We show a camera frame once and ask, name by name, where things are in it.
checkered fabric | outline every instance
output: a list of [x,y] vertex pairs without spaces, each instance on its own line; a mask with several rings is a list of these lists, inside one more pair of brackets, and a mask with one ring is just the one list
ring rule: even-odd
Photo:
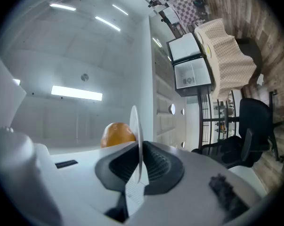
[[256,65],[241,52],[234,36],[227,35],[222,19],[200,25],[195,28],[195,34],[203,40],[202,47],[212,68],[216,83],[212,97],[226,101],[232,89],[241,89],[249,83]]
[[192,0],[170,0],[167,3],[175,11],[187,32],[188,24],[200,19]]

orange ball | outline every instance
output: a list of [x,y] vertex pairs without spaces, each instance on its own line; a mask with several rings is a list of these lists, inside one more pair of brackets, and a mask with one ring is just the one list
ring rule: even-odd
[[136,141],[136,137],[125,123],[115,122],[109,124],[101,139],[101,148]]

chair backrest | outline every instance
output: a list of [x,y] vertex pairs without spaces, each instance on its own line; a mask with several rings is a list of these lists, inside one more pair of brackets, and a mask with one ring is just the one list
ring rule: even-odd
[[244,98],[240,101],[239,134],[244,140],[247,129],[250,128],[259,143],[266,143],[273,132],[273,114],[263,102]]

fluorescent light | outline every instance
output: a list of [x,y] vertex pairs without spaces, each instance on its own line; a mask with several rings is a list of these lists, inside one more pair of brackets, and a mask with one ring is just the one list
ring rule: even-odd
[[95,19],[100,20],[101,22],[103,22],[103,23],[105,23],[105,24],[107,24],[107,25],[113,27],[114,29],[116,29],[116,30],[118,30],[118,31],[121,31],[121,29],[119,29],[118,27],[114,26],[114,25],[111,24],[110,22],[108,22],[108,21],[106,21],[106,20],[104,20],[104,19],[102,19],[102,18],[100,18],[100,17],[98,17],[98,16],[95,17]]
[[82,89],[73,89],[63,86],[52,86],[52,95],[56,96],[67,96],[67,97],[74,97],[80,99],[88,99],[88,100],[102,100],[102,93],[92,92],[88,90]]
[[18,80],[18,79],[13,79],[13,81],[14,81],[14,83],[15,83],[16,85],[20,85],[20,80]]
[[126,13],[126,12],[124,12],[122,9],[118,8],[116,5],[113,4],[113,6],[114,6],[116,9],[118,9],[118,10],[120,10],[121,12],[125,13],[126,15],[128,15],[128,13]]
[[50,7],[53,7],[53,8],[63,8],[63,9],[71,10],[71,11],[75,11],[76,10],[75,8],[72,8],[72,7],[69,7],[69,6],[65,6],[65,5],[56,4],[56,3],[52,3],[50,5]]
[[156,39],[155,38],[152,38],[153,40],[154,40],[154,42],[157,44],[157,46],[159,46],[160,48],[162,47],[161,45],[160,45],[160,43],[158,43],[157,41],[156,41]]

wooden floor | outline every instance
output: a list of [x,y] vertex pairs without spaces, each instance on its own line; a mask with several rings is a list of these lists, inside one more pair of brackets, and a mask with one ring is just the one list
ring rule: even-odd
[[[284,120],[284,31],[261,0],[206,0],[209,19],[223,18],[226,32],[237,38],[256,40],[263,58],[262,86],[256,79],[243,88],[246,97],[268,104],[268,92],[277,90],[274,100],[274,122]],[[280,154],[284,154],[284,126],[275,129]],[[284,180],[284,164],[266,152],[253,169],[267,192],[277,189]]]

